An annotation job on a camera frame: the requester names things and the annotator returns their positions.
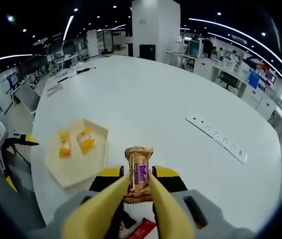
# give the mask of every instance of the desk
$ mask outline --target desk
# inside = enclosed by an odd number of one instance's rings
[[[73,56],[64,58],[64,59],[62,59],[62,60],[60,60],[60,61],[57,61],[57,64],[61,64],[61,69],[63,69],[63,63],[64,63],[65,61],[69,61],[69,60],[75,59],[75,58],[77,58],[78,56],[80,56],[80,55],[76,54],[76,55],[73,55]]]
[[[32,180],[46,223],[92,182],[62,189],[44,162],[51,134],[86,118],[109,130],[108,167],[123,165],[127,173],[127,147],[154,147],[150,167],[176,170],[233,226],[263,226],[277,206],[282,162],[277,134],[257,112],[216,84],[164,63],[111,56],[91,64],[96,69],[63,81],[64,89],[49,98],[47,89],[59,79],[48,79],[34,118],[32,135],[40,145],[31,147]],[[245,149],[245,165],[185,120],[197,112]]]

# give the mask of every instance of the purple label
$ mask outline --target purple label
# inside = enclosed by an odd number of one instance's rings
[[[135,164],[136,184],[144,184],[148,182],[148,164]]]

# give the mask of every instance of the hexagonal plate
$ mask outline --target hexagonal plate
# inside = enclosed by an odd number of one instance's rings
[[[84,128],[90,128],[92,138],[95,138],[93,148],[82,154],[76,135]],[[71,155],[67,158],[59,157],[58,132],[68,132],[71,140]],[[86,119],[78,119],[67,128],[60,129],[49,140],[49,148],[45,156],[45,163],[60,183],[61,187],[69,187],[92,176],[104,169],[106,165],[108,130]]]

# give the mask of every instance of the snack package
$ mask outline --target snack package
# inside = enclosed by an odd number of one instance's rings
[[[156,223],[143,218],[142,223],[126,239],[144,239],[155,227]]]
[[[152,196],[148,184],[148,161],[153,154],[153,148],[134,146],[127,148],[125,155],[130,166],[130,185],[125,203],[151,202]]]
[[[90,129],[87,127],[77,135],[77,141],[82,154],[85,154],[93,146],[95,139],[90,136]]]
[[[71,141],[68,133],[61,133],[59,135],[60,146],[59,146],[59,157],[68,157],[71,153]]]

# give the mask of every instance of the white pillar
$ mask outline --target white pillar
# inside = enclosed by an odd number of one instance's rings
[[[180,38],[180,5],[172,0],[135,0],[132,28],[134,56],[140,56],[141,44],[154,44],[156,60],[166,62],[166,51]]]
[[[89,57],[98,56],[99,51],[96,30],[87,31],[87,42]]]

